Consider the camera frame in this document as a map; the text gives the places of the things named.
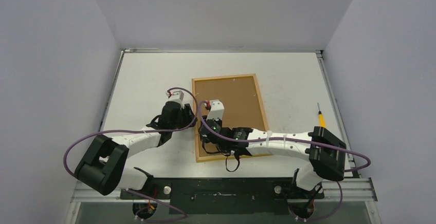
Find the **yellow wooden photo frame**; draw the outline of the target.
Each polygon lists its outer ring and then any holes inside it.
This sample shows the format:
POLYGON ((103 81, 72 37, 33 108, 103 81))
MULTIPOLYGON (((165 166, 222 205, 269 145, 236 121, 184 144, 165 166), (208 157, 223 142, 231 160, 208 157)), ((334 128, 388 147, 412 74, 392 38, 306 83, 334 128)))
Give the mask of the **yellow wooden photo frame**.
POLYGON ((198 102, 220 100, 224 105, 223 126, 269 130, 257 76, 194 78, 192 91, 198 102))

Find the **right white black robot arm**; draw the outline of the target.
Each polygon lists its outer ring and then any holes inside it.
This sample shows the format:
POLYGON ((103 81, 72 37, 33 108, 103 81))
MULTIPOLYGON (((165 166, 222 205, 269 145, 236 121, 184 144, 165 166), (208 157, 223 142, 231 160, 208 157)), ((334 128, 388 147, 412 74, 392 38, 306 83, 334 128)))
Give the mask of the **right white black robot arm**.
POLYGON ((305 197, 323 180, 342 181, 346 164, 346 145, 328 129, 315 126, 306 133, 273 133, 249 127, 222 127, 221 121, 202 121, 198 133, 202 142, 215 145, 225 156, 277 155, 305 161, 295 170, 290 190, 305 197))

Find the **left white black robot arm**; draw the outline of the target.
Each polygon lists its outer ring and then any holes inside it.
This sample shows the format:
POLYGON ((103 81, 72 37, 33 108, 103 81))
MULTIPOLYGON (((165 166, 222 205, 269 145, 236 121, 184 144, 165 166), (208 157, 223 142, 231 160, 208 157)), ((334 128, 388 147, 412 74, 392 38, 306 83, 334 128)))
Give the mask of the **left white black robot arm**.
POLYGON ((72 175, 106 196, 115 189, 130 189, 142 198, 153 193, 153 176, 138 168, 127 168, 126 161, 145 150, 164 145, 174 132, 191 128, 196 116, 190 104, 168 101, 160 115, 152 119, 142 130, 122 132, 121 136, 109 137, 108 132, 93 135, 72 175))

